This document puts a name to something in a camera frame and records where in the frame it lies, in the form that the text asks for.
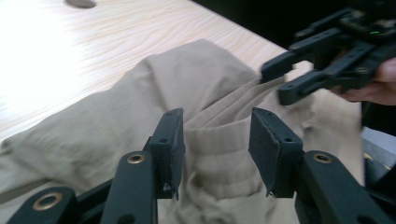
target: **light wood surface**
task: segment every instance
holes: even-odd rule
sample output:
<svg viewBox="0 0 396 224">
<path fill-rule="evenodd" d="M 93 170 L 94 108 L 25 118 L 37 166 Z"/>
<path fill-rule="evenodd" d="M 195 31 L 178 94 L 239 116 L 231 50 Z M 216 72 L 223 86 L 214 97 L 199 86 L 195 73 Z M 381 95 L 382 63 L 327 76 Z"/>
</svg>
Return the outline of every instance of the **light wood surface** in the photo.
<svg viewBox="0 0 396 224">
<path fill-rule="evenodd" d="M 205 38 L 258 71 L 284 51 L 187 0 L 99 0 L 90 9 L 62 0 L 3 0 L 0 27 L 0 141 L 110 88 L 150 54 Z M 294 75 L 309 66 L 299 64 Z M 325 126 L 340 136 L 359 131 L 358 105 L 326 91 L 317 95 Z M 351 144 L 360 140 L 350 137 Z M 343 147 L 342 161 L 361 159 L 348 157 L 353 146 Z M 352 163 L 348 168 L 359 173 Z"/>
</svg>

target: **human hand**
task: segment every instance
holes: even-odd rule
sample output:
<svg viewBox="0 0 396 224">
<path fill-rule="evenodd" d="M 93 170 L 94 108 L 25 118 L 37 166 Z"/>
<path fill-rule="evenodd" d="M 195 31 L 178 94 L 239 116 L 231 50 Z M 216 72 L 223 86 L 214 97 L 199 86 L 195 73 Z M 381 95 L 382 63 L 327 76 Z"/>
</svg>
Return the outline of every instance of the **human hand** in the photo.
<svg viewBox="0 0 396 224">
<path fill-rule="evenodd" d="M 334 88 L 332 92 L 350 102 L 367 101 L 380 105 L 396 105 L 396 58 L 381 63 L 373 82 L 360 90 L 341 93 L 339 88 Z"/>
</svg>

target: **beige cloth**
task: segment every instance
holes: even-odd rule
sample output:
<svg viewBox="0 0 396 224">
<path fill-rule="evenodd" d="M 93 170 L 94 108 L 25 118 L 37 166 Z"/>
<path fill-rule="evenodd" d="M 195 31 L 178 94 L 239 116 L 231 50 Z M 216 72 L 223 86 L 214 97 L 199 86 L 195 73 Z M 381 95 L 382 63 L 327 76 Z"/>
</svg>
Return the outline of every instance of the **beige cloth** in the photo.
<svg viewBox="0 0 396 224">
<path fill-rule="evenodd" d="M 180 200 L 160 201 L 160 223 L 297 223 L 292 200 L 264 196 L 248 154 L 251 108 L 276 113 L 309 147 L 327 139 L 336 155 L 339 145 L 330 133 L 312 132 L 311 97 L 281 106 L 274 90 L 282 80 L 259 80 L 204 40 L 147 57 L 109 91 L 3 142 L 0 222 L 40 189 L 66 185 L 81 193 L 108 180 L 123 154 L 143 148 L 164 112 L 183 107 L 187 152 Z"/>
</svg>

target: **wooden table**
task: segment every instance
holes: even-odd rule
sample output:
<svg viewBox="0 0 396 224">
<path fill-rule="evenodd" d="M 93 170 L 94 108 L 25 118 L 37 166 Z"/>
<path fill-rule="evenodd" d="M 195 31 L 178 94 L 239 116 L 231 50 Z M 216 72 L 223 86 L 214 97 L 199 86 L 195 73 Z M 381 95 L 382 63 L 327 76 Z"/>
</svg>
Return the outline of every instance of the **wooden table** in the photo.
<svg viewBox="0 0 396 224">
<path fill-rule="evenodd" d="M 110 88 L 150 54 L 194 40 L 208 39 L 256 71 L 284 51 L 191 1 L 97 3 L 81 9 L 63 0 L 0 2 L 0 141 Z M 310 65 L 299 66 L 295 76 Z M 326 91 L 317 95 L 321 100 L 316 108 L 324 125 L 359 131 L 358 105 Z M 349 158 L 348 146 L 344 147 L 342 161 L 360 160 Z M 361 166 L 351 169 L 359 174 Z"/>
</svg>

